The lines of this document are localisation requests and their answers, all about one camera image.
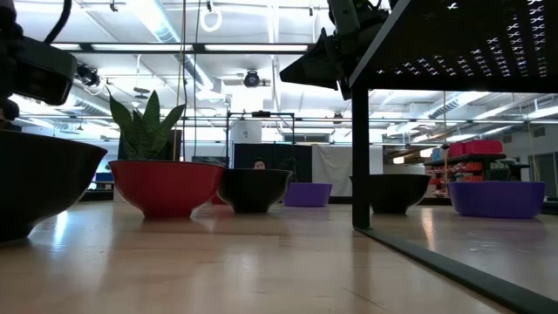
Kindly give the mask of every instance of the perforated metal sheet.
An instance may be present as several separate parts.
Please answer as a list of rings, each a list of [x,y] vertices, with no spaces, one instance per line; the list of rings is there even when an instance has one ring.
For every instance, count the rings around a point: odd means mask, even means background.
[[[369,88],[558,92],[558,0],[401,0],[350,84],[357,79]]]

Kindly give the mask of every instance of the snake plant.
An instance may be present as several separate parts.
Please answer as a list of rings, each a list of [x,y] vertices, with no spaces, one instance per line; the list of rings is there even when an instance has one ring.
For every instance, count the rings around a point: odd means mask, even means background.
[[[186,107],[176,106],[161,122],[157,92],[152,93],[143,114],[137,109],[130,114],[112,95],[110,99],[112,118],[124,136],[124,149],[129,160],[151,160],[163,150],[168,134]]]

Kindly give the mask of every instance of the red container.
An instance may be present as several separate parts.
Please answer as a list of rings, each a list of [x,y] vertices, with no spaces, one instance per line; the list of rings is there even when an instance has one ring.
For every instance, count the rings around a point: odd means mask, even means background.
[[[464,143],[452,143],[450,144],[450,153],[449,157],[458,157],[464,155],[465,153],[465,144]]]
[[[501,154],[504,151],[499,140],[471,140],[463,144],[465,154]]]
[[[219,187],[224,167],[159,160],[109,162],[122,197],[148,219],[185,218]]]

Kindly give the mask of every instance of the black table leg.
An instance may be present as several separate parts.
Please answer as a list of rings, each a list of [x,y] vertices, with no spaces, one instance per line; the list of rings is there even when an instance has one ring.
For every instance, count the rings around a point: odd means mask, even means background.
[[[362,82],[352,87],[352,225],[370,227],[368,175],[370,142],[368,130],[368,88]]]

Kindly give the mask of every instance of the black bowl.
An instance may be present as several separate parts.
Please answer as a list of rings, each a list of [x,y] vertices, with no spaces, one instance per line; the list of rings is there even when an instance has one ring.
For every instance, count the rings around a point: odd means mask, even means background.
[[[404,215],[425,196],[430,179],[425,174],[370,174],[367,189],[374,214]]]
[[[267,213],[287,192],[286,170],[225,169],[217,193],[238,214]]]
[[[0,131],[0,242],[26,237],[79,201],[105,154],[76,141]]]

